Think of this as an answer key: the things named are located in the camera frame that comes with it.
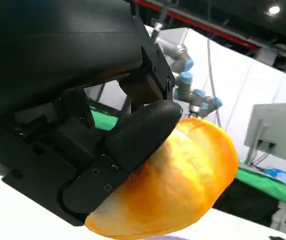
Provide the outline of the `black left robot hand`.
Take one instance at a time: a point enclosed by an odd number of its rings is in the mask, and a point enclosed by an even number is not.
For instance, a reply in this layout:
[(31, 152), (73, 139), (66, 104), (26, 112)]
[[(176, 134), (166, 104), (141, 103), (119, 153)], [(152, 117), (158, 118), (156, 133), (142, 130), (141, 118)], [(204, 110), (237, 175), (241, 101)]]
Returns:
[[(118, 80), (139, 106), (100, 130), (85, 88)], [(0, 0), (2, 181), (73, 226), (165, 142), (174, 76), (125, 0)]]

